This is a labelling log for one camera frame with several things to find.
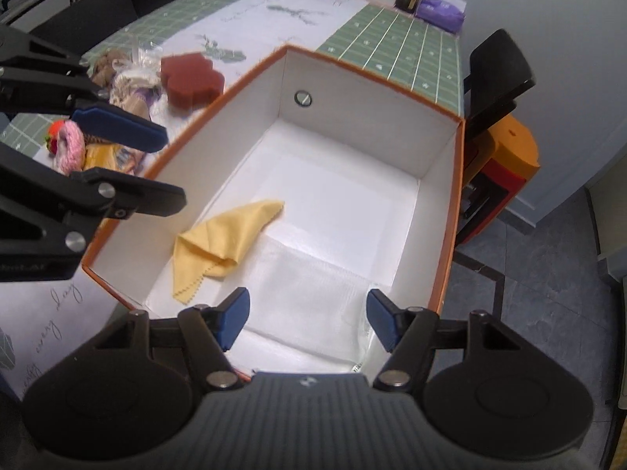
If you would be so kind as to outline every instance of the purple tissue package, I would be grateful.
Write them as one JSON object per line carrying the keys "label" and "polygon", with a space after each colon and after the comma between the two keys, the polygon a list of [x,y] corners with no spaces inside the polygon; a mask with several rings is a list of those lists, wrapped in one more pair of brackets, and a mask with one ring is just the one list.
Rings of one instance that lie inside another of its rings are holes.
{"label": "purple tissue package", "polygon": [[466,17],[464,0],[421,0],[416,9],[416,17],[442,28],[452,34],[458,34]]}

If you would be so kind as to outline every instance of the pink knitted toy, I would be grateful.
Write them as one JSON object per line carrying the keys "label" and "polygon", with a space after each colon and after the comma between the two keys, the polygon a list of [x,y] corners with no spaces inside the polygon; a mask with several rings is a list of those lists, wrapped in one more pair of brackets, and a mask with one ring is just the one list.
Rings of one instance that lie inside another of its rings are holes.
{"label": "pink knitted toy", "polygon": [[57,150],[52,168],[65,175],[81,171],[85,164],[85,139],[80,127],[66,120],[57,134]]}

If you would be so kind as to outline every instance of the yellow cloth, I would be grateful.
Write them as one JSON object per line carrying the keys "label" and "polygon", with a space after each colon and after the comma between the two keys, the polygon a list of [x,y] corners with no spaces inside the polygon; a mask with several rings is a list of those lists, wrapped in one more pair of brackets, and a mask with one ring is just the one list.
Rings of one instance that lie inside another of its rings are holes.
{"label": "yellow cloth", "polygon": [[283,204],[265,200],[233,208],[178,235],[172,260],[174,298],[187,304],[203,276],[225,277],[234,270]]}

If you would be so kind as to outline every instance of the open cardboard box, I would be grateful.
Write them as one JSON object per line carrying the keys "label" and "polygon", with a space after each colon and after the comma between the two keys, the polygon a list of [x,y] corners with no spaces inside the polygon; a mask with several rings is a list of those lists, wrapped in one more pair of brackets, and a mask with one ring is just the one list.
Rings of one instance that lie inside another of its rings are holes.
{"label": "open cardboard box", "polygon": [[205,278],[192,304],[249,288],[251,315],[228,352],[242,372],[360,369],[372,378],[387,354],[366,322],[366,293],[379,287],[400,307],[440,312],[462,161],[461,118],[352,65],[284,46],[146,172],[184,188],[187,207],[106,222],[83,267],[127,306],[176,316],[186,307],[172,297],[176,235],[252,201],[283,200],[233,277]]}

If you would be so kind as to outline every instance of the red sponge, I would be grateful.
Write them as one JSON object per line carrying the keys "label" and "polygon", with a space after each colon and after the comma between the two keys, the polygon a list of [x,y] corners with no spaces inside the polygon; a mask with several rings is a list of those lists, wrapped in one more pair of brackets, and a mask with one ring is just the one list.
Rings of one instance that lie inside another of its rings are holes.
{"label": "red sponge", "polygon": [[190,110],[211,104],[225,90],[225,77],[202,53],[161,59],[161,84],[170,105]]}

